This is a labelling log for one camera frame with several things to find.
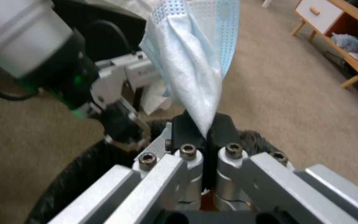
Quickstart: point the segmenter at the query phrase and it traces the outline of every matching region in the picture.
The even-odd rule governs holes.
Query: metal cylinder
[[[249,210],[250,198],[228,177],[229,167],[241,167],[243,159],[248,157],[243,147],[237,143],[229,143],[218,152],[218,167],[216,171],[216,189],[214,205],[219,210]]]
[[[239,159],[242,157],[243,147],[237,143],[229,143],[226,148],[226,155],[232,159]]]
[[[196,158],[197,149],[192,144],[183,144],[180,146],[180,157],[184,160],[193,160]]]
[[[157,157],[153,153],[144,153],[139,157],[139,167],[142,170],[149,171],[157,163]]]
[[[271,152],[270,156],[272,156],[275,160],[277,160],[277,162],[283,164],[284,166],[287,166],[288,157],[284,153],[280,151],[275,151],[275,152]]]
[[[184,150],[181,149],[185,149],[185,146],[191,146],[191,148],[188,147],[188,150],[185,150],[186,153],[183,153]],[[187,176],[189,177],[190,183],[186,188],[185,194],[179,201],[178,208],[184,210],[198,210],[201,205],[204,158],[202,153],[198,150],[195,150],[195,153],[193,154],[193,149],[195,149],[194,145],[184,144],[181,146],[181,149],[175,152],[175,156],[181,157],[182,159],[190,159],[185,159],[187,161]]]

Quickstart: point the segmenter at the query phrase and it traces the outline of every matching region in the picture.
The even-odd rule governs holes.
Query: surgical mask
[[[162,0],[140,48],[206,138],[237,42],[239,0]]]

